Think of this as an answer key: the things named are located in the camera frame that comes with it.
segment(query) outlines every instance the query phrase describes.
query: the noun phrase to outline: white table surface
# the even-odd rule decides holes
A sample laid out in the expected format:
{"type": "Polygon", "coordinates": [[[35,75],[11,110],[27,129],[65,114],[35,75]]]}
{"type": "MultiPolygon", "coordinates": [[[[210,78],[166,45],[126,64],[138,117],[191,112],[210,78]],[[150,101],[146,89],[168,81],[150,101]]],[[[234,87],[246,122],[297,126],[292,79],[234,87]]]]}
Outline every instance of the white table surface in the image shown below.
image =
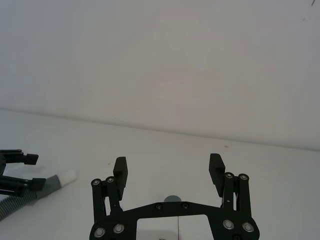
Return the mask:
{"type": "MultiPolygon", "coordinates": [[[[0,111],[0,149],[39,154],[36,166],[9,164],[6,175],[28,179],[67,170],[78,173],[76,182],[0,222],[1,240],[89,239],[93,225],[90,182],[112,175],[119,156],[126,156],[128,164],[124,210],[163,201],[169,195],[220,206],[208,172],[210,153],[221,154],[227,171],[250,176],[252,216],[261,240],[319,239],[320,153],[316,151],[9,111],[0,111]]],[[[170,227],[174,239],[174,220],[170,227]]],[[[191,227],[197,226],[185,221],[180,228],[191,227]]],[[[200,231],[197,236],[205,238],[200,231]]]]}

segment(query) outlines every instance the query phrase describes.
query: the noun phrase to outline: ribbed hose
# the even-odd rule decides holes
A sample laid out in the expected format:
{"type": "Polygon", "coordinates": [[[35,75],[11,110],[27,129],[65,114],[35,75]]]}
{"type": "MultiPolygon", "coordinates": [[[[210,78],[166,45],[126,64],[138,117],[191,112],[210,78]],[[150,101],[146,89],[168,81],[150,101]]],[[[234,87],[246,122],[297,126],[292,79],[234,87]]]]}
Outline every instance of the ribbed hose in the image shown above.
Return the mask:
{"type": "Polygon", "coordinates": [[[0,221],[37,199],[34,191],[26,191],[23,197],[9,196],[0,201],[0,221]]]}

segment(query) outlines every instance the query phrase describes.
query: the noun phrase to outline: black metal bracket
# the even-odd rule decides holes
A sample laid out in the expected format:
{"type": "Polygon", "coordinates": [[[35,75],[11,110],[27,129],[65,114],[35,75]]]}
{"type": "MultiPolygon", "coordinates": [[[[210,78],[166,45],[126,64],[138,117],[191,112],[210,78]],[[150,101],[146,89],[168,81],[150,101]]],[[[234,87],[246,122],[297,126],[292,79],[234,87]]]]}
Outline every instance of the black metal bracket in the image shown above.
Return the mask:
{"type": "Polygon", "coordinates": [[[45,185],[45,178],[33,178],[32,180],[3,176],[7,164],[24,163],[36,165],[38,155],[24,155],[22,150],[0,150],[0,194],[23,197],[26,190],[40,191],[45,185]]]}
{"type": "Polygon", "coordinates": [[[258,240],[260,231],[251,217],[249,177],[246,174],[235,176],[225,170],[221,156],[212,153],[209,173],[222,198],[221,207],[192,202],[156,202],[123,211],[119,201],[123,197],[128,168],[125,157],[117,158],[113,176],[91,182],[94,224],[89,239],[136,240],[139,219],[206,215],[214,240],[258,240]],[[106,214],[106,197],[109,197],[110,215],[106,214]]]}

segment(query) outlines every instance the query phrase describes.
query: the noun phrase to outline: gray round object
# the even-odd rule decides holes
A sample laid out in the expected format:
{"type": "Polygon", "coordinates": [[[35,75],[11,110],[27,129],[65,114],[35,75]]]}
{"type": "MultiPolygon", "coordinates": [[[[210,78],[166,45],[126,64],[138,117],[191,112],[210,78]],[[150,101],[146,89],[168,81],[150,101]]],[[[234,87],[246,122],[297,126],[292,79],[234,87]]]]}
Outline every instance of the gray round object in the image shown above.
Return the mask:
{"type": "Polygon", "coordinates": [[[229,230],[234,229],[234,227],[235,227],[234,223],[232,221],[230,221],[230,220],[224,220],[223,221],[223,226],[226,229],[229,229],[229,230]]]}
{"type": "Polygon", "coordinates": [[[249,222],[244,222],[244,223],[242,224],[242,227],[243,227],[243,229],[244,229],[245,231],[247,231],[248,233],[252,233],[252,232],[255,230],[254,226],[253,226],[251,223],[249,223],[249,222]]]}
{"type": "Polygon", "coordinates": [[[241,175],[240,178],[241,178],[242,180],[247,180],[247,179],[248,179],[248,177],[247,177],[246,175],[241,175]]]}
{"type": "Polygon", "coordinates": [[[170,195],[170,196],[167,196],[164,199],[164,202],[165,203],[168,203],[168,202],[181,202],[181,198],[176,196],[176,195],[170,195]]]}
{"type": "Polygon", "coordinates": [[[95,231],[94,231],[94,236],[96,238],[101,238],[103,235],[105,235],[106,230],[103,227],[98,227],[95,231]]]}
{"type": "Polygon", "coordinates": [[[93,185],[98,185],[99,183],[100,181],[98,179],[93,181],[93,185]]]}
{"type": "Polygon", "coordinates": [[[119,234],[119,233],[122,233],[123,231],[125,230],[125,226],[123,224],[117,224],[114,226],[113,228],[113,232],[115,234],[119,234]]]}

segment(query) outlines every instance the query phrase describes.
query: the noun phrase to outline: white wall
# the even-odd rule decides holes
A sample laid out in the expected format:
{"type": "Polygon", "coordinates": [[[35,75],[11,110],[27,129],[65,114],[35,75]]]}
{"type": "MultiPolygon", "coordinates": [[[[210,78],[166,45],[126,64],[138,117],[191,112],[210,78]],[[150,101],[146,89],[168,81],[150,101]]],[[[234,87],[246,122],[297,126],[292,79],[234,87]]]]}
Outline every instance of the white wall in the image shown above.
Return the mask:
{"type": "Polygon", "coordinates": [[[221,154],[227,171],[250,176],[252,216],[261,240],[319,236],[320,152],[6,111],[0,111],[0,148],[40,156],[36,166],[9,164],[11,176],[78,171],[76,182],[0,222],[0,239],[88,239],[93,224],[90,182],[111,175],[119,156],[128,162],[125,210],[168,195],[220,206],[208,171],[210,153],[221,154]]]}
{"type": "Polygon", "coordinates": [[[0,108],[320,150],[311,3],[2,0],[0,108]]]}

